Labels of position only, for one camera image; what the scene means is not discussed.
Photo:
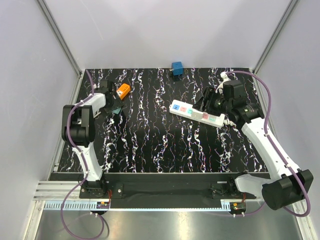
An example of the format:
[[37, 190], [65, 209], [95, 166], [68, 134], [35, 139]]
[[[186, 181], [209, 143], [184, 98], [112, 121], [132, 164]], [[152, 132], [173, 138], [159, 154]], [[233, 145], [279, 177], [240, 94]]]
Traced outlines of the teal plug adapter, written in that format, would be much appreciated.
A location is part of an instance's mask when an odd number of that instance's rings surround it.
[[122, 107], [119, 107], [119, 108], [113, 110], [112, 113], [115, 115], [119, 115], [121, 111], [122, 111]]

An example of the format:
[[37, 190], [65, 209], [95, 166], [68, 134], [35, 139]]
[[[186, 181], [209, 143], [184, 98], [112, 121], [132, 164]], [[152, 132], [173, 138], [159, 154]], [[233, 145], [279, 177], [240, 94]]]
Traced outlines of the white cube adapter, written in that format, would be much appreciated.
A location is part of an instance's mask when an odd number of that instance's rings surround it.
[[201, 120], [203, 118], [203, 112], [193, 109], [191, 113], [191, 117], [194, 118], [195, 120]]

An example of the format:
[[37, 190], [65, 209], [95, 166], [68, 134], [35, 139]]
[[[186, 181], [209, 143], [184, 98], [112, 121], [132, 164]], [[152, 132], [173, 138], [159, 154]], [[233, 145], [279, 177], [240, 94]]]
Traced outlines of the white multicolour power strip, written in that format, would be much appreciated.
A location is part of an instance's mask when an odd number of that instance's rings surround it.
[[224, 114], [221, 114], [219, 116], [211, 115], [206, 112], [194, 109], [192, 104], [182, 102], [176, 99], [174, 99], [170, 104], [169, 112], [171, 114], [206, 125], [210, 125], [216, 128], [221, 128], [224, 125], [225, 121]]

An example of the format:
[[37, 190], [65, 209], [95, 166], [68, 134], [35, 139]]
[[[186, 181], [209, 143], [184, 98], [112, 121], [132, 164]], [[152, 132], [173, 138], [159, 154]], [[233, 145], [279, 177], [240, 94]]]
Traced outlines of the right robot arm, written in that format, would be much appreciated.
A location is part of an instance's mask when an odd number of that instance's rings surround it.
[[253, 144], [265, 163], [269, 178], [241, 173], [227, 185], [228, 195], [239, 198], [244, 193], [263, 198], [272, 210], [308, 198], [314, 180], [310, 170], [301, 168], [286, 154], [277, 139], [268, 132], [267, 118], [255, 103], [248, 103], [244, 84], [228, 80], [218, 89], [206, 87], [202, 97], [192, 106], [194, 111], [209, 116], [225, 115]]

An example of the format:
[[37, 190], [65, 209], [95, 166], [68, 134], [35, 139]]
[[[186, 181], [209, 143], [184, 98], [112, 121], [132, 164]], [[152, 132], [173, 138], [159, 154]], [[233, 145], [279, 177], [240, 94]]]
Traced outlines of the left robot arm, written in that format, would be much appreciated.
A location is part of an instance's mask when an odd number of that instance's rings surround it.
[[97, 198], [108, 193], [108, 186], [94, 149], [95, 118], [101, 113], [118, 114], [130, 91], [126, 83], [116, 88], [113, 81], [106, 80], [98, 88], [92, 88], [85, 99], [62, 109], [61, 137], [72, 147], [82, 167], [81, 190]]

